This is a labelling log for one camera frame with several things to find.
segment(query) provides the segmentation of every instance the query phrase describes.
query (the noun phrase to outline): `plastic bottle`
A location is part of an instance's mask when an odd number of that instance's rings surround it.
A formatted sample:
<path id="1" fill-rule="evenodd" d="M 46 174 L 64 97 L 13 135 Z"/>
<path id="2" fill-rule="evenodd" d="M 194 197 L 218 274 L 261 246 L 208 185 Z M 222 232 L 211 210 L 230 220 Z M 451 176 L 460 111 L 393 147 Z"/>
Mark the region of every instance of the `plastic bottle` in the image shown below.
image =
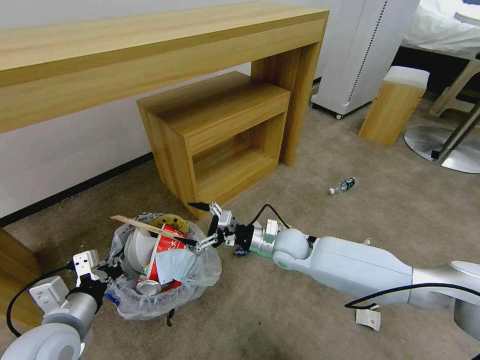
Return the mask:
<path id="1" fill-rule="evenodd" d="M 330 195 L 333 195 L 335 193 L 344 193 L 347 190 L 349 190 L 353 185 L 355 185 L 355 178 L 349 177 L 348 179 L 339 183 L 336 188 L 333 188 L 333 187 L 329 188 L 328 193 Z"/>

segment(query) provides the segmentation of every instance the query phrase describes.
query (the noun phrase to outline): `wooden stick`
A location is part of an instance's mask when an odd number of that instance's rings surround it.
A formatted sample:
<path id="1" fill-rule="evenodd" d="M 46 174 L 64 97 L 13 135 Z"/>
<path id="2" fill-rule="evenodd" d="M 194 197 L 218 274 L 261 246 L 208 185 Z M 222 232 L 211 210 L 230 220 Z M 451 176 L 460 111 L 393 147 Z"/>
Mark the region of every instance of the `wooden stick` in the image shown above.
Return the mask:
<path id="1" fill-rule="evenodd" d="M 133 220 L 129 217 L 126 217 L 126 216 L 122 216 L 122 215 L 115 215 L 115 216 L 110 216 L 110 219 L 113 219 L 113 220 L 118 220 L 119 222 L 122 222 L 122 223 L 125 223 L 125 224 L 129 224 L 129 225 L 133 225 L 134 227 L 137 227 L 137 228 L 141 228 L 141 229 L 145 229 L 145 230 L 148 230 L 152 233 L 155 233 L 155 234 L 159 234 L 159 235 L 164 235 L 166 236 L 167 238 L 170 238 L 170 239 L 173 239 L 173 240 L 176 240 L 175 239 L 175 235 L 173 232 L 170 232 L 170 231 L 167 231 L 167 230 L 163 230 L 161 228 L 158 228 L 158 227 L 155 227 L 155 226 L 152 226 L 152 225 L 149 225 L 149 224 L 146 224 L 144 222 L 140 222 L 140 221 L 137 221 L 137 220 Z"/>

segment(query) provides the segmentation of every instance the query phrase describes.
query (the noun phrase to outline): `plastic bag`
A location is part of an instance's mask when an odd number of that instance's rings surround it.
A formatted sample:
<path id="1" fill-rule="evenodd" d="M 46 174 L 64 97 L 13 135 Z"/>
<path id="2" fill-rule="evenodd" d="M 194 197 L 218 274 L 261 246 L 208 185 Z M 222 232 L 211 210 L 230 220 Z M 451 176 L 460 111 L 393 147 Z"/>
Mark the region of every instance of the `plastic bag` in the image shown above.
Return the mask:
<path id="1" fill-rule="evenodd" d="M 159 213 L 143 213 L 135 218 L 142 223 L 149 223 L 158 218 Z M 193 240 L 203 240 L 204 233 L 194 223 L 189 222 L 190 232 L 186 237 Z M 182 285 L 166 292 L 148 296 L 135 290 L 139 273 L 130 267 L 123 256 L 123 248 L 134 226 L 123 224 L 113 234 L 110 254 L 107 262 L 120 262 L 123 276 L 113 280 L 107 288 L 105 297 L 116 305 L 118 314 L 127 320 L 148 320 L 168 313 L 187 302 L 199 298 L 207 287 L 215 285 L 222 272 L 222 263 L 217 250 L 209 246 L 200 253 L 194 252 L 195 261 Z"/>

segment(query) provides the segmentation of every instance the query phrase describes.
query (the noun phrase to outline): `black baseboard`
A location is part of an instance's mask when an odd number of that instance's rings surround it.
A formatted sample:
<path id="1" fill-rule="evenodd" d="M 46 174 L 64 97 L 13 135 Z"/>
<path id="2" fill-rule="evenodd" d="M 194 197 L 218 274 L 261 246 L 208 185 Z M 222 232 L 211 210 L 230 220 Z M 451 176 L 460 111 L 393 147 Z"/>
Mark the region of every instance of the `black baseboard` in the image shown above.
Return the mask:
<path id="1" fill-rule="evenodd" d="M 110 169 L 108 171 L 105 171 L 101 173 L 100 175 L 97 175 L 95 177 L 92 177 L 84 182 L 81 182 L 75 186 L 72 186 L 66 190 L 63 190 L 59 193 L 56 193 L 55 195 L 49 196 L 43 200 L 40 200 L 32 205 L 29 205 L 27 207 L 24 207 L 18 211 L 15 211 L 11 213 L 10 215 L 4 216 L 0 218 L 0 227 L 5 227 L 8 224 L 14 223 L 20 219 L 26 218 L 27 216 L 30 216 L 32 214 L 38 213 L 40 210 L 46 209 L 48 207 L 51 207 L 54 204 L 57 204 L 61 202 L 62 200 L 65 200 L 67 198 L 72 197 L 73 195 L 76 195 L 78 193 L 81 193 L 82 191 L 85 191 L 91 187 L 94 187 L 95 185 L 98 185 L 100 183 L 103 183 L 104 181 L 114 178 L 117 175 L 120 175 L 128 170 L 131 170 L 135 167 L 137 167 L 140 164 L 146 163 L 149 160 L 152 160 L 154 158 L 154 155 L 149 152 L 145 155 L 142 155 L 140 157 L 137 157 L 129 162 L 126 162 L 120 166 L 114 167 L 113 169 Z"/>

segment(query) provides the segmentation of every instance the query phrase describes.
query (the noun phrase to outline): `metal table base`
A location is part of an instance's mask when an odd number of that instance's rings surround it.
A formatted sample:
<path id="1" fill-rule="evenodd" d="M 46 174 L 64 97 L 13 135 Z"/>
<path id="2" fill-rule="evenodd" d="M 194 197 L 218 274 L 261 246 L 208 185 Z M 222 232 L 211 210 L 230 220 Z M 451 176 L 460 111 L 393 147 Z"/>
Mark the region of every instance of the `metal table base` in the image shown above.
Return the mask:
<path id="1" fill-rule="evenodd" d="M 407 130 L 403 138 L 410 149 L 428 161 L 463 173 L 480 174 L 480 142 L 464 141 L 479 121 L 480 101 L 454 131 L 420 126 Z"/>
<path id="2" fill-rule="evenodd" d="M 410 149 L 433 163 L 432 150 L 440 151 L 453 131 L 442 127 L 419 126 L 405 132 L 403 139 Z M 441 166 L 463 173 L 480 174 L 480 141 L 464 140 L 443 160 Z"/>

